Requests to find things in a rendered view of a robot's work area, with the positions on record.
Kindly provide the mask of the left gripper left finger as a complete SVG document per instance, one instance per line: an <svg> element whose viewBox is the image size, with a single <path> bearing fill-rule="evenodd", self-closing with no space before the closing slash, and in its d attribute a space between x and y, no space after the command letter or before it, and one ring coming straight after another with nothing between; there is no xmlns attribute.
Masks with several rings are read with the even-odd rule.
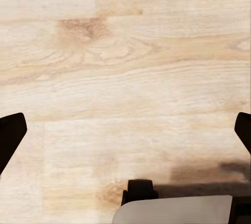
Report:
<svg viewBox="0 0 251 224"><path fill-rule="evenodd" d="M0 118L0 175L27 133L22 112Z"/></svg>

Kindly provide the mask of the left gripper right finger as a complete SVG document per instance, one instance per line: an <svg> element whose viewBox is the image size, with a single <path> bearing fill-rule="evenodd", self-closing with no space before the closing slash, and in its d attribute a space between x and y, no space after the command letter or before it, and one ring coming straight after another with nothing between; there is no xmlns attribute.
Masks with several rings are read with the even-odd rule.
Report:
<svg viewBox="0 0 251 224"><path fill-rule="evenodd" d="M234 131L251 154L251 114L239 112Z"/></svg>

